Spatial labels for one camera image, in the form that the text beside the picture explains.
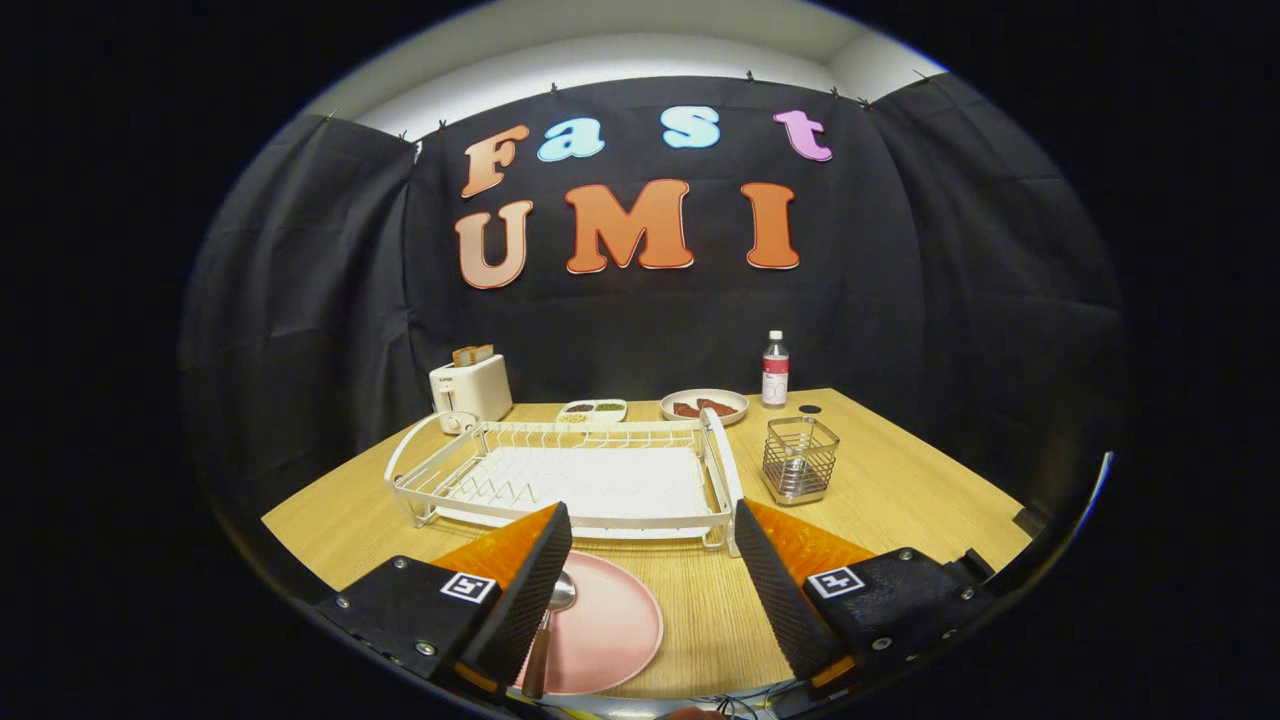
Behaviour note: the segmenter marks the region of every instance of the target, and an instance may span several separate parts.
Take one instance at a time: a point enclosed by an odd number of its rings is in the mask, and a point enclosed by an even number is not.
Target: white ceiling
[[[593,35],[701,35],[828,64],[869,32],[801,0],[497,0],[430,27],[356,69],[305,111],[356,119],[430,79],[549,42]]]

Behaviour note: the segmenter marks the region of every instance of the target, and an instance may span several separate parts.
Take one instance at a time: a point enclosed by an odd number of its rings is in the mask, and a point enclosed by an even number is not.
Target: purple letter
[[[818,145],[813,133],[822,132],[822,123],[815,123],[804,114],[804,110],[791,110],[773,115],[774,122],[787,127],[787,140],[796,152],[810,160],[826,163],[831,160],[831,150]]]

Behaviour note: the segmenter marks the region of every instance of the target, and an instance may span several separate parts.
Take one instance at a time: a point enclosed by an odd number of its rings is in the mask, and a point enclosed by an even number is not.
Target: metal spoon
[[[561,577],[556,580],[556,589],[552,591],[552,601],[543,614],[543,624],[534,634],[534,647],[529,651],[529,665],[525,667],[525,684],[520,692],[530,700],[543,697],[543,683],[547,680],[547,652],[552,644],[552,612],[568,610],[577,600],[577,588],[573,587],[573,578],[561,570]]]

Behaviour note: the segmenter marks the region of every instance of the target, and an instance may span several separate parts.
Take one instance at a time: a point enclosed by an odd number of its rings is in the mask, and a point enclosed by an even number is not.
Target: orange letter
[[[489,213],[467,215],[453,225],[458,231],[458,260],[462,264],[462,279],[467,284],[493,290],[520,275],[525,269],[525,217],[532,209],[532,202],[521,200],[498,210],[498,217],[507,224],[507,258],[500,265],[490,265],[484,260],[484,227],[489,224]]]
[[[673,179],[653,181],[644,186],[636,204],[627,213],[603,184],[586,184],[564,193],[564,200],[577,211],[577,234],[568,272],[599,273],[607,264],[600,255],[596,236],[609,249],[620,268],[631,264],[640,237],[644,252],[640,266],[650,270],[687,268],[694,254],[685,247],[685,223],[681,205],[689,183]]]
[[[753,268],[790,270],[800,264],[800,255],[791,250],[787,204],[796,199],[790,187],[771,182],[749,182],[742,195],[751,200],[755,215],[755,247],[746,254]]]
[[[467,179],[467,186],[462,188],[462,197],[480,195],[502,182],[502,173],[494,169],[494,164],[500,164],[503,168],[509,165],[516,159],[516,143],[512,141],[521,141],[526,137],[529,137],[529,128],[516,126],[467,147],[467,158],[471,158],[471,177]]]

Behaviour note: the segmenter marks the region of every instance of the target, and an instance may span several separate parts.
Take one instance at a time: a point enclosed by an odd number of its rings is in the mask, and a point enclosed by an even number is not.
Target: plate
[[[662,609],[653,593],[631,573],[585,552],[571,550],[564,570],[577,600],[552,615],[543,692],[602,693],[639,675],[662,646]],[[521,667],[516,687],[524,682]]]
[[[745,397],[733,391],[712,389],[712,388],[682,389],[680,392],[673,392],[667,397],[663,397],[662,416],[668,420],[691,420],[692,418],[676,415],[676,404],[684,402],[685,405],[692,405],[694,407],[698,407],[699,397],[705,397],[707,400],[713,400],[716,402],[719,402],[721,405],[728,405],[730,407],[737,409],[737,413],[733,413],[732,415],[724,415],[723,418],[721,418],[721,423],[724,425],[732,425],[733,423],[746,416],[746,409],[749,404]]]
[[[590,405],[589,410],[571,410],[571,407],[579,407],[584,405]],[[622,410],[596,410],[600,405],[621,405]],[[621,423],[623,418],[627,416],[627,401],[617,398],[607,400],[575,400],[573,402],[566,402],[559,413],[556,414],[557,423]]]

